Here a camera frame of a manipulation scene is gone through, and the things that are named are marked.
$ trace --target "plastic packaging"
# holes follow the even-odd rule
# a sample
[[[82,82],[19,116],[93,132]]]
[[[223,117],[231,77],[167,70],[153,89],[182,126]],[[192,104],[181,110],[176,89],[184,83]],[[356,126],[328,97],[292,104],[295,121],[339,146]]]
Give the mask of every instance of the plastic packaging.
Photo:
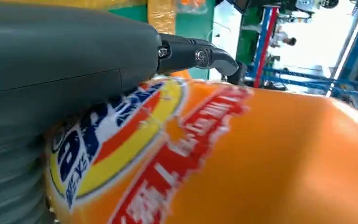
[[[205,14],[208,11],[206,0],[176,0],[178,13]]]
[[[61,223],[358,224],[358,111],[336,100],[158,79],[48,142]]]
[[[176,6],[174,0],[148,0],[147,21],[159,33],[175,34]]]
[[[7,2],[39,3],[92,9],[113,9],[146,4],[146,0],[1,0]]]

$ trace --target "gray plastic housing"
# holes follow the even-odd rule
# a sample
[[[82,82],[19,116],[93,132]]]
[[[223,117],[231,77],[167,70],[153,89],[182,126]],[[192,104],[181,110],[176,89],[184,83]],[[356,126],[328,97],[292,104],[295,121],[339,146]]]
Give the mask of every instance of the gray plastic housing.
[[[55,122],[149,79],[157,31],[75,7],[0,3],[0,138]]]

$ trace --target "screw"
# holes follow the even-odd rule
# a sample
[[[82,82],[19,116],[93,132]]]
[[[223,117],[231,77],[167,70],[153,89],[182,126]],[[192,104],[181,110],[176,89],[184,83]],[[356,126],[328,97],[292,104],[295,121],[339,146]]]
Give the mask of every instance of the screw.
[[[160,48],[158,49],[158,56],[159,57],[165,57],[168,54],[168,49],[167,48]]]
[[[205,57],[204,51],[202,51],[202,50],[197,50],[197,51],[195,52],[195,60],[197,60],[197,61],[202,61],[202,60],[204,59],[204,57]]]

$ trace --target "printed logo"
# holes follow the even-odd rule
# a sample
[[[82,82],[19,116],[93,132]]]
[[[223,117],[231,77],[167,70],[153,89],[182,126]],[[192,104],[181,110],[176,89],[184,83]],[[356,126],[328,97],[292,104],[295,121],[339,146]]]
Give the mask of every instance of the printed logo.
[[[176,80],[144,84],[126,97],[93,107],[74,126],[61,128],[52,143],[50,173],[69,208],[130,166],[159,134],[159,124],[175,113],[182,97]]]
[[[247,89],[224,86],[179,121],[167,122],[169,140],[145,165],[127,189],[110,224],[162,223],[175,190],[200,168],[212,145],[229,130],[231,116],[241,115]]]

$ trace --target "red pole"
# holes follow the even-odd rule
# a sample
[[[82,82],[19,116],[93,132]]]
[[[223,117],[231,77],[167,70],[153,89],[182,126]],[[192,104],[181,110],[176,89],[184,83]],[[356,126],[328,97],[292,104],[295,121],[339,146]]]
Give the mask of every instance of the red pole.
[[[260,86],[260,80],[262,78],[262,71],[263,71],[263,67],[264,67],[265,56],[267,54],[269,40],[271,39],[272,32],[274,31],[277,11],[278,11],[278,8],[276,8],[276,7],[272,9],[271,19],[269,21],[266,37],[264,39],[262,56],[260,57],[260,64],[259,64],[259,67],[257,68],[256,79],[255,79],[255,83],[253,85],[253,87],[255,87],[255,88],[259,88],[259,86]]]

